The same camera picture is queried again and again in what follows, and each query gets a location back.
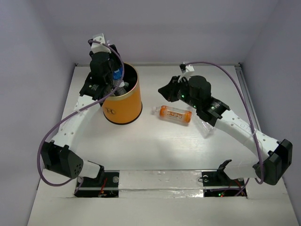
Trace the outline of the blue label bottle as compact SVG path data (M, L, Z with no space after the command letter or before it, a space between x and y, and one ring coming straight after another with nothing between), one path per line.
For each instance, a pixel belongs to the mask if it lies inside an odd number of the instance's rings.
M123 68L120 67L119 69L115 70L113 73L113 79L115 81L119 81L122 77L122 73L123 73Z

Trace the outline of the orange label bottle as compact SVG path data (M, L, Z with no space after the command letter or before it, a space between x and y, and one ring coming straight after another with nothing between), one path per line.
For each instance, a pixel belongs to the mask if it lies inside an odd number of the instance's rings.
M163 121L188 126L192 119L192 112L167 105L155 106L151 109L151 114Z

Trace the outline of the green yellow label bottle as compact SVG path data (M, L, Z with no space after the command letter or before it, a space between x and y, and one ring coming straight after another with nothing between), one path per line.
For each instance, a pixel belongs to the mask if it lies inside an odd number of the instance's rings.
M127 93L127 88L129 86L128 82L124 82L123 80L114 80L113 84L115 87L117 87L117 85L120 83L120 85L118 86L118 88L116 89L114 95L115 96L122 96L124 94Z

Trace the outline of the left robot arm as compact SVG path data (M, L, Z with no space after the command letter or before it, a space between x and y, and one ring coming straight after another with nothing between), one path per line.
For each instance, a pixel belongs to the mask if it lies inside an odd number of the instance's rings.
M51 131L59 128L49 142L42 140L37 154L37 168L41 175L41 165L69 179L87 178L99 186L104 181L103 166L86 161L76 154L78 141L89 121L100 109L101 104L112 96L117 88L114 72L124 70L124 64L115 50L91 54L88 74L73 112L57 123Z

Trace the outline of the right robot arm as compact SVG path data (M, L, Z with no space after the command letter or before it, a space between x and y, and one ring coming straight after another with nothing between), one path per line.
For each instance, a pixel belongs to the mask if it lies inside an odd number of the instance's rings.
M220 184L226 185L238 178L259 178L274 186L291 165L292 143L287 139L279 142L258 130L252 131L251 126L225 103L211 96L211 84L204 77L173 76L158 92L168 102L181 100L193 107L201 120L227 133L258 157L258 161L240 163L225 160L216 173Z

